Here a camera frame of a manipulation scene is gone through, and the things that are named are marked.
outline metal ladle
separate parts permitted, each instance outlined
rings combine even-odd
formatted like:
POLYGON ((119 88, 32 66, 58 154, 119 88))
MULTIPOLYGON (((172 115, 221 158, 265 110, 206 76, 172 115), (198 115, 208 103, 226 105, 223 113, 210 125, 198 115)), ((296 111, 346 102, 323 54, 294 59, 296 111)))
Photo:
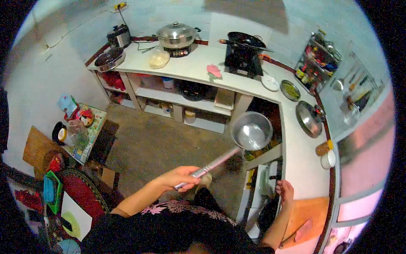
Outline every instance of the metal ladle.
POLYGON ((333 86, 333 89, 334 90, 336 90, 336 91, 342 91, 343 89, 344 89, 344 80, 348 77, 348 75, 355 69, 355 66, 356 65, 354 65, 351 69, 350 69, 350 71, 347 73, 347 75, 344 77, 344 78, 339 78, 339 79, 337 79, 335 82, 334 82, 334 86, 333 86))
MULTIPOLYGON (((216 168, 221 163, 228 160, 231 156, 240 152, 242 149, 255 151, 264 148, 269 144, 273 128, 268 118, 257 112, 242 113, 235 121, 230 124, 231 137, 237 146, 209 163, 207 166, 190 174, 194 177, 202 177, 210 170, 216 168)), ((174 188, 179 190, 187 183, 183 182, 174 188)))

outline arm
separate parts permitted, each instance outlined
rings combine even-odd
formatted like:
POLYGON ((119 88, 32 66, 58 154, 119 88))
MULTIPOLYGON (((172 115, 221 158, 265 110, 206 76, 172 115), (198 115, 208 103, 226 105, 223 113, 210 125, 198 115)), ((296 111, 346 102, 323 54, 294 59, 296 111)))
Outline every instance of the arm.
POLYGON ((155 178, 142 189, 124 199, 111 211, 111 214, 118 214, 123 217, 133 216, 154 203, 164 192, 173 190, 173 186, 182 182, 187 182, 188 184, 179 189, 179 192, 187 191, 199 183, 199 178, 189 175, 198 169, 199 167, 194 166, 177 167, 155 178))
POLYGON ((288 181, 282 180, 277 182, 276 192, 282 197, 282 209, 261 241, 262 246, 269 246, 274 250, 281 244, 292 214, 294 189, 288 181))

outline ladle handle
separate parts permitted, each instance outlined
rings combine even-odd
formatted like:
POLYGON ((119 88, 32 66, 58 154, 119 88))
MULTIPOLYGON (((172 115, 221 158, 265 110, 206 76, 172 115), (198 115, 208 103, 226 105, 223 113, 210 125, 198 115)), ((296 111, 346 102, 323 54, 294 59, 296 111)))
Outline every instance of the ladle handle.
MULTIPOLYGON (((196 172, 191 173, 190 176, 202 177, 203 175, 208 173, 210 170, 212 170, 213 168, 219 166, 221 163, 225 162, 231 156, 235 155, 239 151, 241 151, 241 147, 235 146, 234 148, 232 148, 231 150, 229 150, 228 152, 226 152, 222 156, 218 157, 216 160, 212 161, 209 165, 197 170, 196 172)), ((186 182, 183 182, 183 183, 180 183, 180 184, 176 185, 174 188, 175 188, 175 190, 179 190, 180 188, 182 188, 186 184, 187 184, 186 182)))

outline hand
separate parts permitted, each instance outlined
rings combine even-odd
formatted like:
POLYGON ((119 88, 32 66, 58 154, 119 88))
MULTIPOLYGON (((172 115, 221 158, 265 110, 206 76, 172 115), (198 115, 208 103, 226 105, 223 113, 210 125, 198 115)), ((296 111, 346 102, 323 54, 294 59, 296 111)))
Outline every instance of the hand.
POLYGON ((199 184, 200 178, 189 175, 198 169, 200 168, 195 166, 180 166, 157 177, 154 181, 160 187, 163 187, 164 191, 173 190, 174 186, 186 182, 187 184, 178 190, 179 192, 185 192, 194 185, 199 184))
POLYGON ((293 186, 287 180, 277 181, 276 192, 282 197, 282 207, 293 205, 293 186))

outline person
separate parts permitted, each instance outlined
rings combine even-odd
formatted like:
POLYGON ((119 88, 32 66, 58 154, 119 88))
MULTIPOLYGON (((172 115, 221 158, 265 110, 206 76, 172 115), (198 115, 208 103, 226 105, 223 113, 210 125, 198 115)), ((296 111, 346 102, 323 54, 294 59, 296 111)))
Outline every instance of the person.
POLYGON ((201 178, 189 175, 198 169, 177 167, 123 200, 86 235, 82 253, 182 253, 193 242, 202 243, 209 253, 274 253, 292 212, 291 184, 286 180, 277 182, 282 209, 257 245, 216 203, 208 189, 211 175, 201 178), (198 185, 193 202, 156 202, 164 192, 182 182, 187 184, 179 192, 198 185))

